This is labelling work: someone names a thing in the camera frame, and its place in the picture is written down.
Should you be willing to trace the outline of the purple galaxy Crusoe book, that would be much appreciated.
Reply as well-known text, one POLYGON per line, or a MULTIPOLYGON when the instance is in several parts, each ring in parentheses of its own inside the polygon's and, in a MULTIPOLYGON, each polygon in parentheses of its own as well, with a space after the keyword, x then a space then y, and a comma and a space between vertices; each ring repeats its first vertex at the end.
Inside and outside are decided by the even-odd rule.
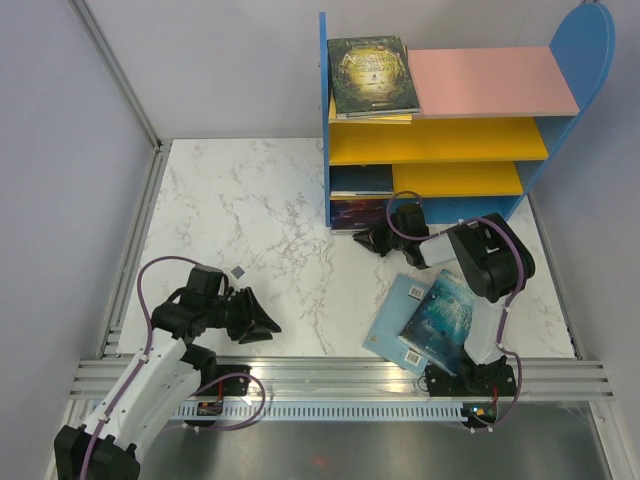
POLYGON ((387 199, 331 200, 329 226, 334 231, 357 231, 385 222, 387 199))

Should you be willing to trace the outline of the pale grey Gatsby book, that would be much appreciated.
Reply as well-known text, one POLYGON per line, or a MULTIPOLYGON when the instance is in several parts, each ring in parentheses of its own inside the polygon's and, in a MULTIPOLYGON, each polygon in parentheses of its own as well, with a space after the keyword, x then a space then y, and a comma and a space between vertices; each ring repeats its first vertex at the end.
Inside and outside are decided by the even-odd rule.
POLYGON ((392 191, 332 191, 331 200, 390 198, 392 191))

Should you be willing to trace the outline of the dark navy blue book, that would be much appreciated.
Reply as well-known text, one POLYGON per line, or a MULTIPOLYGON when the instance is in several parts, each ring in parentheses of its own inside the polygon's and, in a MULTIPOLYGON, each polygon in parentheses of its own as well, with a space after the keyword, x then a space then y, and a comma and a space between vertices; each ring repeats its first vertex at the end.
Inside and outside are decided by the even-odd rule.
POLYGON ((329 184, 330 192, 394 191, 390 165, 332 166, 329 184))

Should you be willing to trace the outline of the light blue barcode book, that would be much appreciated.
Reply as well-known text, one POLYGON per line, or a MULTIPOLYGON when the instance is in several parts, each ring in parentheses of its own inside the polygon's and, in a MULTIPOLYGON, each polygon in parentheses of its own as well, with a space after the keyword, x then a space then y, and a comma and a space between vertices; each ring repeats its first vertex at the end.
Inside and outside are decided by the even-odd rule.
POLYGON ((428 290, 427 284, 398 274, 363 342, 369 352, 418 376, 424 372, 427 359, 404 343, 399 334, 428 290))

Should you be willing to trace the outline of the teal underwater book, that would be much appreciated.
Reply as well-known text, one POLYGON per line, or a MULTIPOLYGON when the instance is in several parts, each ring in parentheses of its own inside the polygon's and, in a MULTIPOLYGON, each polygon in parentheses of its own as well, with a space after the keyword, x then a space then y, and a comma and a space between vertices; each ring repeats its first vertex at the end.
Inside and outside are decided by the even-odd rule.
POLYGON ((452 377, 457 376, 475 298, 461 277, 443 269, 398 338, 426 357, 431 365, 452 377))

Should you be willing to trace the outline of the yellow Little Prince book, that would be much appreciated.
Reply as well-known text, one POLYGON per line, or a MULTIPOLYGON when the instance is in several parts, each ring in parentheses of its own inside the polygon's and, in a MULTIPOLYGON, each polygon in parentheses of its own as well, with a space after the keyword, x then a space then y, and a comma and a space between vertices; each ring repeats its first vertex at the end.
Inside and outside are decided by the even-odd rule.
POLYGON ((413 121, 412 115, 391 115, 357 118, 339 118, 337 115, 336 101, 333 94, 329 99, 328 121, 330 124, 352 123, 352 124, 376 124, 376 125, 406 125, 413 121))

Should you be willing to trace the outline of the green Alice Wonderland book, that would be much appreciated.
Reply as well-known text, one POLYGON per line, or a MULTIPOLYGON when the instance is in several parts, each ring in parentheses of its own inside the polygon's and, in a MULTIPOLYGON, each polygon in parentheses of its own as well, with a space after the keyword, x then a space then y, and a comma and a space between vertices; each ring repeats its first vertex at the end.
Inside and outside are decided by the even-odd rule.
POLYGON ((339 118, 414 115, 420 103, 398 35, 327 41, 331 92, 339 118))

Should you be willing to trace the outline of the black Moon and Sixpence book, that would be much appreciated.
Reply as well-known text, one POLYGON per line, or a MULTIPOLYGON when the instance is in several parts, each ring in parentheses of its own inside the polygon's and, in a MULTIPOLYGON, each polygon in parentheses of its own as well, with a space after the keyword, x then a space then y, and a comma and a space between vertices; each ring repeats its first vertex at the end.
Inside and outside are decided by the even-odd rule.
POLYGON ((405 68, 408 66, 407 53, 408 53, 407 45, 403 45, 402 49, 401 49, 401 52, 400 52, 400 58, 401 58, 401 61, 402 61, 402 65, 405 68))

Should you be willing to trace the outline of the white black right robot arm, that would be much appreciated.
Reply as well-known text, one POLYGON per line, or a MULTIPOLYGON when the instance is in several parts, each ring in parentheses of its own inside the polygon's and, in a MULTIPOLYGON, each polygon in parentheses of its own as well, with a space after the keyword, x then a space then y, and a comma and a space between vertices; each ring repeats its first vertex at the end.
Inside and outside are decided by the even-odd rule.
POLYGON ((509 308, 534 275, 535 262, 500 214, 431 233, 422 209, 405 204, 353 239, 381 257, 399 251, 418 270, 442 268, 430 285, 396 277, 366 349, 425 376, 433 396, 516 392, 502 336, 509 308), (461 272, 444 268, 448 263, 461 272))

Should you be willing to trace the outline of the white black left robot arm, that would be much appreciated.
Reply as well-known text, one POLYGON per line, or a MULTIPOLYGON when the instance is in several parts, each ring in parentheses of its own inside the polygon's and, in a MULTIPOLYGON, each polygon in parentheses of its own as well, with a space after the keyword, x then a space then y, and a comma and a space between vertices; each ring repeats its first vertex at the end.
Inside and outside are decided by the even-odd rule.
POLYGON ((272 339, 280 326, 249 287, 234 289, 220 269, 193 263, 185 286, 145 309, 143 346, 99 406, 54 440, 60 479, 136 479, 144 457, 188 398, 225 381, 214 351, 195 340, 223 329, 239 344, 272 339))

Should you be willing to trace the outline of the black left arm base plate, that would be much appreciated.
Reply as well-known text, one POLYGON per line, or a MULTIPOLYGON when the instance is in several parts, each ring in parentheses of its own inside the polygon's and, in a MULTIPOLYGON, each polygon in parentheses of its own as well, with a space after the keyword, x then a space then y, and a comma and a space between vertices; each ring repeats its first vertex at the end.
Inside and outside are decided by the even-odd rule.
POLYGON ((202 374, 197 396, 213 397, 220 401, 226 397, 242 397, 247 394, 251 380, 247 377, 251 367, 243 364, 218 365, 202 374))

